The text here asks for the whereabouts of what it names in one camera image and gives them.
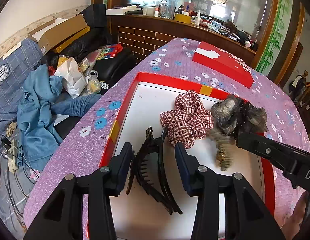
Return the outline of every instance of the purple floral bed sheet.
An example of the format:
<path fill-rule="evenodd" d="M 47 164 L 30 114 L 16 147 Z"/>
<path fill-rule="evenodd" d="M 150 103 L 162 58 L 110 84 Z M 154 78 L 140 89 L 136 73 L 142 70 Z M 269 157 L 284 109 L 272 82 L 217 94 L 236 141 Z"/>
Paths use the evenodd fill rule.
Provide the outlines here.
<path fill-rule="evenodd" d="M 265 133 L 266 137 L 310 152 L 310 142 L 301 117 L 291 99 L 277 85 L 261 73 L 247 68 L 254 79 L 252 87 L 248 89 L 217 71 L 193 62 L 192 57 L 198 45 L 198 41 L 190 39 L 173 39 L 139 63 L 88 111 L 62 142 L 36 182 L 24 210 L 27 227 L 30 226 L 42 205 L 66 174 L 83 176 L 91 174 L 98 168 L 115 117 L 138 72 L 186 79 L 247 99 L 255 107 L 265 108 L 269 129 Z M 292 213 L 303 190 L 300 188 L 293 190 L 291 183 L 276 168 L 274 168 L 274 179 L 275 218 L 279 225 L 282 225 Z M 84 236 L 88 216 L 87 199 L 85 196 Z"/>

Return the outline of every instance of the brown brick wall tile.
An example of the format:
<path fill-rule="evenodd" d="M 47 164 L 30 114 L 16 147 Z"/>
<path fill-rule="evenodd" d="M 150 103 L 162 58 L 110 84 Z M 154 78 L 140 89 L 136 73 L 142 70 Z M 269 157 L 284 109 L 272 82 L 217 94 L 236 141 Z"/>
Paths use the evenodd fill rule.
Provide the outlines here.
<path fill-rule="evenodd" d="M 135 29 L 135 33 L 136 35 L 140 35 L 140 36 L 145 36 L 145 37 L 150 37 L 150 38 L 155 38 L 155 32 L 149 32 L 149 31 L 144 31 L 144 30 L 139 30 L 139 29 Z"/>
<path fill-rule="evenodd" d="M 135 63 L 136 63 L 136 64 L 138 64 L 138 63 L 140 63 L 140 62 L 142 62 L 141 59 L 135 58 Z"/>
<path fill-rule="evenodd" d="M 150 50 L 147 50 L 147 49 L 144 49 L 144 55 L 148 56 L 149 54 L 151 54 L 152 51 Z"/>
<path fill-rule="evenodd" d="M 137 52 L 137 53 L 143 54 L 143 49 L 140 49 L 140 48 L 137 48 L 137 47 L 134 47 L 134 46 L 131 46 L 131 45 L 126 45 L 126 48 L 130 49 L 133 52 Z"/>
<path fill-rule="evenodd" d="M 126 33 L 118 33 L 118 37 L 126 38 Z"/>
<path fill-rule="evenodd" d="M 145 37 L 145 42 L 155 46 L 164 46 L 167 42 Z"/>
<path fill-rule="evenodd" d="M 139 41 L 134 41 L 134 46 L 140 47 L 143 49 L 154 50 L 154 45 L 150 45 L 150 44 L 139 42 Z"/>
<path fill-rule="evenodd" d="M 134 34 L 126 34 L 127 39 L 131 39 L 133 41 L 141 41 L 144 42 L 144 36 L 138 36 Z"/>
<path fill-rule="evenodd" d="M 171 41 L 172 39 L 174 39 L 176 37 L 170 36 L 170 35 L 166 35 L 166 34 L 162 34 L 162 33 L 156 33 L 155 38 L 158 39 L 158 40 L 169 42 L 169 41 Z"/>
<path fill-rule="evenodd" d="M 121 37 L 118 38 L 118 42 L 119 43 L 129 44 L 129 45 L 132 45 L 132 46 L 134 45 L 134 41 L 128 40 L 128 39 L 124 39 L 124 38 L 121 38 Z"/>
<path fill-rule="evenodd" d="M 118 27 L 118 31 L 122 33 L 131 33 L 134 34 L 133 28 L 127 28 L 127 27 Z"/>
<path fill-rule="evenodd" d="M 142 54 L 139 54 L 139 53 L 136 53 L 136 52 L 134 52 L 134 56 L 135 56 L 136 58 L 141 59 L 141 60 L 143 60 L 143 59 L 145 59 L 145 58 L 146 58 L 146 56 L 145 56 L 145 55 L 142 55 Z"/>

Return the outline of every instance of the red box lid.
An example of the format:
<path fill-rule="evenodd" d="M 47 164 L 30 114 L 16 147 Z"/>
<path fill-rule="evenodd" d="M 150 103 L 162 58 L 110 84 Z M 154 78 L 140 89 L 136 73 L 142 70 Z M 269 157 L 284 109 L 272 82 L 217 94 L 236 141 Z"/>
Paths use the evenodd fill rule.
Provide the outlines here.
<path fill-rule="evenodd" d="M 216 70 L 247 88 L 254 82 L 251 69 L 241 58 L 204 41 L 196 49 L 193 61 Z"/>

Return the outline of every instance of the red plaid scrunchie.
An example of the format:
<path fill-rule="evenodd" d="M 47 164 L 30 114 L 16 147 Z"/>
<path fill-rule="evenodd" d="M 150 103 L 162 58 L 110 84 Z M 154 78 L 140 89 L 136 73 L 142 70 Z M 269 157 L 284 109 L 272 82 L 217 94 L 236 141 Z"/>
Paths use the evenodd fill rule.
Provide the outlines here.
<path fill-rule="evenodd" d="M 160 122 L 163 127 L 168 125 L 168 141 L 173 146 L 181 142 L 186 149 L 194 145 L 195 139 L 206 137 L 206 130 L 214 125 L 211 112 L 204 108 L 194 90 L 178 95 L 175 110 L 161 113 Z"/>

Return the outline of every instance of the power strip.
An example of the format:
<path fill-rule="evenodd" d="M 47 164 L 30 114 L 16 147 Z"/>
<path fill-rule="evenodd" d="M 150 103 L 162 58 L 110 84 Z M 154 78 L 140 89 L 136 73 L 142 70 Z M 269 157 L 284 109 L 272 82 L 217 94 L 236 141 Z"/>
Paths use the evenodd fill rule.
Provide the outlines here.
<path fill-rule="evenodd" d="M 6 154 L 9 154 L 9 156 L 6 156 L 7 162 L 8 162 L 8 170 L 11 173 L 14 173 L 18 169 L 17 165 L 17 141 L 12 140 L 11 141 L 11 147 L 9 150 L 5 151 Z"/>

